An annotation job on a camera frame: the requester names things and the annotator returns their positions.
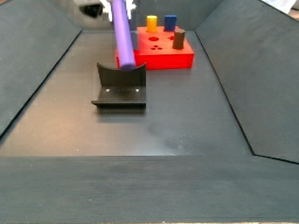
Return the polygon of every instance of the bin floor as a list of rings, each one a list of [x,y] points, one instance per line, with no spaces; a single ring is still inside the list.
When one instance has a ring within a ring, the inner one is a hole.
[[[147,72],[146,109],[98,109],[98,62],[115,63],[112,31],[83,32],[19,116],[0,156],[250,155],[194,32],[192,69]]]

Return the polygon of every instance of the black bracket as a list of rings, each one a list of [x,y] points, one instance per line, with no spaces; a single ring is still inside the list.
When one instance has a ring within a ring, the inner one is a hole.
[[[98,63],[100,91],[96,106],[146,106],[146,64],[131,71]]]

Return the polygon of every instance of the gray surface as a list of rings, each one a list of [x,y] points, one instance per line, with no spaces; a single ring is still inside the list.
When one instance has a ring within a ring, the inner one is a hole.
[[[0,143],[0,156],[250,155],[195,32],[192,69],[148,71],[146,110],[98,110],[112,31],[84,32]]]
[[[72,0],[52,0],[64,10],[70,17],[76,21],[84,30],[112,30],[107,16],[91,18],[80,13],[79,7]],[[222,0],[146,0],[139,2],[136,15],[139,25],[146,25],[146,16],[155,14],[159,16],[159,24],[164,24],[164,15],[178,15],[178,25],[184,30],[194,31],[196,26],[205,21],[213,10],[218,7]]]
[[[47,0],[0,6],[0,135],[80,33]]]
[[[156,15],[158,24],[164,25],[164,15],[178,15],[176,24],[187,31],[194,31],[222,0],[146,0],[140,2],[139,24],[146,25],[146,16]]]
[[[196,32],[254,152],[299,162],[298,22],[226,0]]]
[[[0,222],[298,222],[298,185],[298,165],[251,156],[6,157]]]

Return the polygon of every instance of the red block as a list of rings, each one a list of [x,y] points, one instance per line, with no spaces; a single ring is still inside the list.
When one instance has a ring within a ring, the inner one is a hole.
[[[148,70],[191,68],[194,51],[184,40],[183,49],[174,49],[174,32],[164,31],[163,26],[156,27],[156,33],[138,27],[139,50],[135,51],[135,62],[140,66],[147,64]]]

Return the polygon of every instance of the purple rod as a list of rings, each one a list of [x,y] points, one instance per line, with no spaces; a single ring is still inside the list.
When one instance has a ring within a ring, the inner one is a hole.
[[[131,31],[128,27],[127,7],[124,0],[114,0],[112,13],[116,32],[119,67],[122,70],[130,71],[136,68],[136,59],[134,53]]]

